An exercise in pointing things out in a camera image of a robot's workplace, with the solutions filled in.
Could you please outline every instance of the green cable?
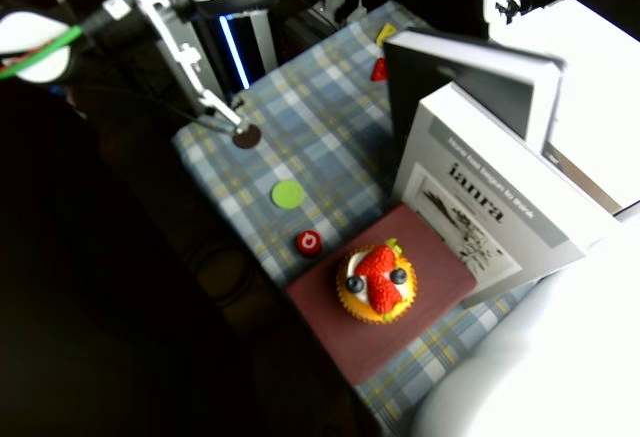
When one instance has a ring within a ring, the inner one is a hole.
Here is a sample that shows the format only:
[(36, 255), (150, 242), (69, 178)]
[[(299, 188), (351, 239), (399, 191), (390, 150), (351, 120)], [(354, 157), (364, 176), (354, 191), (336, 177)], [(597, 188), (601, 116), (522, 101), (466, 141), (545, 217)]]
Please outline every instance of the green cable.
[(31, 67), (34, 64), (37, 64), (42, 59), (49, 57), (56, 50), (64, 47), (65, 45), (69, 45), (71, 42), (76, 40), (78, 37), (82, 35), (82, 27), (79, 25), (74, 25), (70, 27), (64, 34), (59, 37), (56, 37), (53, 42), (44, 47), (42, 50), (36, 52), (35, 54), (29, 56), (22, 62), (18, 62), (17, 64), (10, 65), (8, 68), (4, 70), (0, 70), (0, 80), (8, 79), (10, 77), (15, 76), (18, 72), (23, 71), (24, 69)]

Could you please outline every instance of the red triangle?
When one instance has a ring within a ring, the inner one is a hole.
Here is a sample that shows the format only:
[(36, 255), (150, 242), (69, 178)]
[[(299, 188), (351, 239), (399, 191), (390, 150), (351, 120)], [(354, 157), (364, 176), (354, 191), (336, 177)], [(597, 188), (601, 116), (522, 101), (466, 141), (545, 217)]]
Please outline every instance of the red triangle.
[(381, 80), (387, 80), (387, 63), (384, 57), (380, 57), (376, 60), (376, 65), (373, 67), (373, 73), (371, 74), (371, 80), (378, 82)]

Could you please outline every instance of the cupcake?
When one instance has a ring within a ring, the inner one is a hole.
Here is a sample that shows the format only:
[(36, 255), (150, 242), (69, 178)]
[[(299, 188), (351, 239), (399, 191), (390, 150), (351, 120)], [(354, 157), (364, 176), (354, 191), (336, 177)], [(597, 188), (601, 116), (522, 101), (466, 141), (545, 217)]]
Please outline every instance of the cupcake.
[(413, 304), (418, 281), (396, 239), (352, 252), (338, 271), (338, 297), (356, 319), (388, 324)]

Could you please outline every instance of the green circle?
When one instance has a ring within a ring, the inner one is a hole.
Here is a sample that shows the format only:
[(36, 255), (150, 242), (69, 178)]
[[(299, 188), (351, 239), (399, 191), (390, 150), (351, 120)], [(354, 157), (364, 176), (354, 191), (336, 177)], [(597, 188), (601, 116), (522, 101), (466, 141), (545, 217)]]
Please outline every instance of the green circle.
[(295, 180), (283, 180), (273, 187), (271, 199), (281, 209), (295, 209), (304, 200), (304, 189)]

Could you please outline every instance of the blue plaid fabric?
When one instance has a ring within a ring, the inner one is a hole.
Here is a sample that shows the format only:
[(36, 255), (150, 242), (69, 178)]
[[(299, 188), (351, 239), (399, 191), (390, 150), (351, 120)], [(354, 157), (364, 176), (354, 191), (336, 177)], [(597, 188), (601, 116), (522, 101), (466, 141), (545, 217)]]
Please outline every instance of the blue plaid fabric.
[[(280, 286), (313, 262), (295, 237), (314, 229), (324, 253), (338, 249), (388, 210), (399, 156), (394, 152), (385, 82), (370, 77), (385, 23), (397, 29), (424, 22), (394, 2), (332, 35), (271, 72), (239, 97), (239, 114), (262, 130), (254, 149), (191, 124), (174, 144), (213, 205)], [(306, 192), (302, 205), (271, 201), (281, 180)], [(484, 337), (528, 291), (512, 292), (470, 310), (456, 308), (357, 391), (391, 434), (402, 434), (431, 386)]]

